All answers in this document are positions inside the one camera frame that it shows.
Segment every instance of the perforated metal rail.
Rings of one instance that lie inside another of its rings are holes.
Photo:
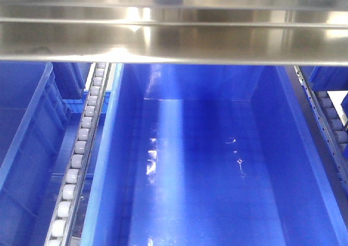
[[[78,132],[61,183],[48,228],[45,246],[68,246],[76,219],[79,197],[90,161],[111,64],[92,64],[92,81],[84,104]]]
[[[330,120],[330,116],[328,115],[328,113],[332,112],[337,115],[335,108],[333,108],[333,106],[332,108],[323,108],[323,103],[321,102],[322,104],[320,104],[318,100],[320,99],[320,97],[317,97],[317,95],[319,95],[320,93],[315,94],[314,91],[312,91],[312,89],[308,86],[300,68],[298,66],[294,67],[299,81],[303,86],[308,100],[312,106],[312,110],[314,112],[315,119],[320,128],[321,134],[328,145],[332,157],[334,158],[339,176],[341,178],[341,183],[345,191],[348,193],[348,165],[341,152],[344,150],[346,142],[342,142],[342,139],[340,138],[340,136],[338,136],[338,132],[341,132],[343,130],[343,125],[342,129],[336,129],[335,127],[333,128],[332,124],[329,124],[328,120]]]

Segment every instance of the stainless steel shelf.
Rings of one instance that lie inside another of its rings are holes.
[[[0,59],[348,65],[348,0],[0,0]]]

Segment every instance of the bin floor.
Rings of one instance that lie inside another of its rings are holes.
[[[134,109],[118,245],[285,245],[250,102]]]

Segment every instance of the reflective metal surface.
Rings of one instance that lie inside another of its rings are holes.
[[[0,59],[344,65],[348,0],[0,0]]]

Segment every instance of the blue storage bin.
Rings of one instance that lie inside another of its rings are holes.
[[[55,82],[63,99],[80,99],[90,63],[53,62]]]
[[[0,245],[28,245],[70,110],[51,63],[0,62]]]
[[[348,95],[342,100],[341,106],[345,114],[348,115]]]
[[[301,67],[313,91],[348,90],[348,67]]]
[[[117,69],[81,246],[348,245],[283,67]]]

